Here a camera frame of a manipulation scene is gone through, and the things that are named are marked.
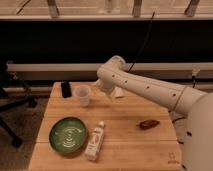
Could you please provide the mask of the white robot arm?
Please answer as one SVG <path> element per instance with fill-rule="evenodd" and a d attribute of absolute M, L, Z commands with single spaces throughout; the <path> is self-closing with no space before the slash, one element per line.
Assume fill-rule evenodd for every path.
<path fill-rule="evenodd" d="M 97 70 L 97 87 L 115 87 L 142 96 L 187 117 L 181 171 L 213 171 L 213 93 L 125 72 L 125 60 L 111 57 Z"/>

